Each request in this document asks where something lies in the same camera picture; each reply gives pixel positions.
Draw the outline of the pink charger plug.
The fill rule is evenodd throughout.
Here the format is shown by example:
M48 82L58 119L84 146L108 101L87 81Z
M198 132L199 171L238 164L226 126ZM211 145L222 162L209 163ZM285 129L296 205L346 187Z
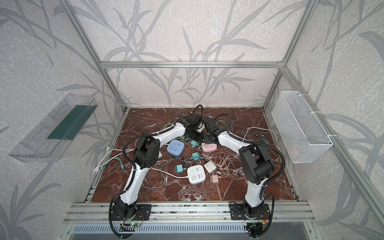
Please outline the pink charger plug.
M210 175L210 181L213 184L216 184L219 182L219 176L218 175Z

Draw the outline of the white charger plug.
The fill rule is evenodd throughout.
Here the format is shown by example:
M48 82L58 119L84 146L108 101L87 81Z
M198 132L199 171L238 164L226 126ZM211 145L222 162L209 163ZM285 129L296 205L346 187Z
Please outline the white charger plug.
M204 167L209 174L212 174L217 169L217 166L212 161L208 161L204 164Z

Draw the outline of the pink power strip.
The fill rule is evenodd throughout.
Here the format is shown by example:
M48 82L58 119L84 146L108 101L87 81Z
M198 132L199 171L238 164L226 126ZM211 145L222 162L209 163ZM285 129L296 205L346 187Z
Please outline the pink power strip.
M214 152L218 149L218 146L217 144L205 144L205 143L202 143L202 151L205 152L205 153L211 153L211 152Z

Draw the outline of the teal charger plug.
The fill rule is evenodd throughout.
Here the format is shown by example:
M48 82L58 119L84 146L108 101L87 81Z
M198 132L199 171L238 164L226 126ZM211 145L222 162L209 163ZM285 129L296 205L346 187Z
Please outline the teal charger plug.
M199 152L192 153L192 160L197 161L201 158L201 155Z
M175 166L175 173L182 173L185 171L187 168L185 168L183 165L176 165Z

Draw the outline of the blue power strip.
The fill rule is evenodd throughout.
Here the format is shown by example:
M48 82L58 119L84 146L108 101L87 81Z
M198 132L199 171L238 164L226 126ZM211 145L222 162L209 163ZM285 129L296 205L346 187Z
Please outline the blue power strip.
M179 157L185 148L185 144L179 140L172 140L167 146L167 152L175 157Z

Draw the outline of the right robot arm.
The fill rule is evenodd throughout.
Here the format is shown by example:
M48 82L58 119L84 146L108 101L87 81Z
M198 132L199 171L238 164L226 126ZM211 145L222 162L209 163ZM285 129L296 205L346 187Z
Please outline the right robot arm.
M245 216L255 219L262 210L264 191L270 182L278 178L285 170L286 160L282 152L269 144L241 138L230 132L229 128L220 128L215 119L203 120L205 137L210 141L227 147L238 154L244 174L248 180L248 189L243 201ZM282 161L279 171L273 175L275 164L267 148L276 151Z

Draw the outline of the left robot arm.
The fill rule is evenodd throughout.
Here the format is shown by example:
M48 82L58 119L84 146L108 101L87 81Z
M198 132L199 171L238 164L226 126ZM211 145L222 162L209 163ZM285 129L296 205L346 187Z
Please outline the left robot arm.
M132 165L130 176L123 191L115 194L109 206L109 219L117 215L120 219L129 219L135 214L139 191L142 183L158 159L160 148L172 140L184 135L200 134L199 125L202 115L190 115L176 119L168 128L161 131L133 137L123 146L123 157Z

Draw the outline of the white power strip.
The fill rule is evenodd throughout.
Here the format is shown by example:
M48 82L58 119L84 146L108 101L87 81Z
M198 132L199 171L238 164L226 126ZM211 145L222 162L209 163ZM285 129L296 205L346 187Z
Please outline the white power strip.
M187 169L190 184L197 185L206 180L206 173L202 165L194 165Z

